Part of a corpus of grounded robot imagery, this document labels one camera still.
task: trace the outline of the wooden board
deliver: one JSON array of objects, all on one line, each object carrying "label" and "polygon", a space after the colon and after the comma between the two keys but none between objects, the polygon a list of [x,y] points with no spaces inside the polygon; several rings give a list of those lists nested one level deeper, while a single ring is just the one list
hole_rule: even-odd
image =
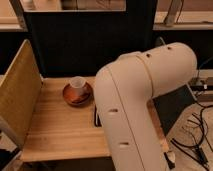
[{"label": "wooden board", "polygon": [[[93,85],[94,77],[86,79]],[[63,100],[62,90],[68,81],[44,79],[21,155],[24,162],[110,156],[102,128],[93,124],[94,101],[72,107]]]},{"label": "wooden board", "polygon": [[29,41],[25,40],[0,84],[0,130],[22,147],[41,88]]}]

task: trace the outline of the black wall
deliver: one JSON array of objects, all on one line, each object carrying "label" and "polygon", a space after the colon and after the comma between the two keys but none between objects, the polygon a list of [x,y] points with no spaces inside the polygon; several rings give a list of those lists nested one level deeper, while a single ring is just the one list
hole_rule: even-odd
[{"label": "black wall", "polygon": [[151,47],[156,0],[127,0],[125,12],[25,13],[44,76],[94,75],[120,54]]},{"label": "black wall", "polygon": [[27,37],[26,32],[0,32],[0,74],[5,73],[23,40]]}]

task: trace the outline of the electronic device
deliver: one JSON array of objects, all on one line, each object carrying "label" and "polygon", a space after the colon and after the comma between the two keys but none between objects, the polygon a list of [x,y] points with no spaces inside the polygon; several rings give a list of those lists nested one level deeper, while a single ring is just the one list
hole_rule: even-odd
[{"label": "electronic device", "polygon": [[121,55],[99,70],[94,97],[117,171],[169,170],[147,101],[186,84],[196,65],[194,52],[174,43]]}]

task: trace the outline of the cup and saucer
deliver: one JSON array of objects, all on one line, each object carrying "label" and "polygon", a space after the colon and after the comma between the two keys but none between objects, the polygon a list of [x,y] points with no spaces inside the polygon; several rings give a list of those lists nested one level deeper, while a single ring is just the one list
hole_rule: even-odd
[{"label": "cup and saucer", "polygon": [[72,77],[63,89],[64,100],[72,106],[80,106],[92,97],[92,87],[81,76]]}]

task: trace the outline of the black panel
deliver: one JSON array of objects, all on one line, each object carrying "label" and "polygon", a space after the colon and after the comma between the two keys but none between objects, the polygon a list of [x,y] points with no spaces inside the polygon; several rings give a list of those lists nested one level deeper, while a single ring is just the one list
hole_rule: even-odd
[{"label": "black panel", "polygon": [[4,74],[21,46],[27,38],[25,32],[0,32],[0,74]]},{"label": "black panel", "polygon": [[193,103],[195,103],[195,100],[186,85],[154,99],[165,135],[175,124],[182,111]]},{"label": "black panel", "polygon": [[156,0],[127,0],[126,12],[25,13],[44,76],[94,75],[120,54],[151,46]]},{"label": "black panel", "polygon": [[[198,66],[213,57],[213,30],[155,31],[153,42],[159,36],[163,37],[166,44],[182,42],[190,46],[197,56]],[[213,60],[204,65],[203,69],[213,69]]]}]

